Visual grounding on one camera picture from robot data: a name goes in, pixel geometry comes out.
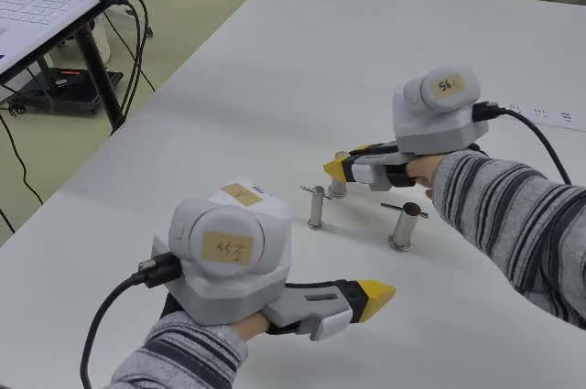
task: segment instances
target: masking tape label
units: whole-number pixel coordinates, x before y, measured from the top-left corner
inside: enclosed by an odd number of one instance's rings
[[[248,190],[240,183],[234,183],[233,185],[224,186],[222,190],[233,197],[235,200],[241,202],[244,206],[251,206],[259,201],[262,201],[260,197]]]
[[[447,98],[455,93],[463,92],[466,90],[464,80],[459,73],[453,73],[443,80],[435,81],[431,84],[431,90],[433,91],[436,99]]]
[[[215,263],[250,265],[253,243],[252,236],[206,232],[201,238],[201,259]]]

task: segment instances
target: laptop keyboard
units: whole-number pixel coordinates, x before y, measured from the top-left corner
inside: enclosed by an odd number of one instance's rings
[[[48,25],[79,0],[0,0],[0,18]]]

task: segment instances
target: black base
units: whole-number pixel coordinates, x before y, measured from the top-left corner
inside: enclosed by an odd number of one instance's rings
[[[50,89],[43,73],[31,80],[8,102],[17,113],[33,110],[44,113],[95,115],[102,104],[87,70],[50,69],[56,85]],[[108,71],[114,88],[124,77],[118,71]]]

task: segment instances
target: human arm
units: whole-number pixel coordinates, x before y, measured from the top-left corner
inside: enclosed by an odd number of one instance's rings
[[[109,389],[229,389],[246,341],[268,330],[260,314],[231,326],[202,327],[182,310],[164,316],[116,370]]]
[[[422,157],[407,173],[519,293],[586,328],[586,189],[472,151]]]

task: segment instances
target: yellow tip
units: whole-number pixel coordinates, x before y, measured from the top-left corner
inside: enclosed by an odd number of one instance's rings
[[[344,176],[344,169],[342,167],[342,161],[348,157],[341,157],[332,160],[330,163],[326,163],[323,166],[323,170],[326,171],[326,174],[332,176],[338,181],[348,181],[346,180],[346,176]]]
[[[358,281],[358,284],[368,296],[368,303],[364,307],[363,315],[359,322],[366,322],[369,318],[374,316],[379,309],[384,307],[386,303],[395,295],[396,288],[388,286],[382,282],[366,280]]]

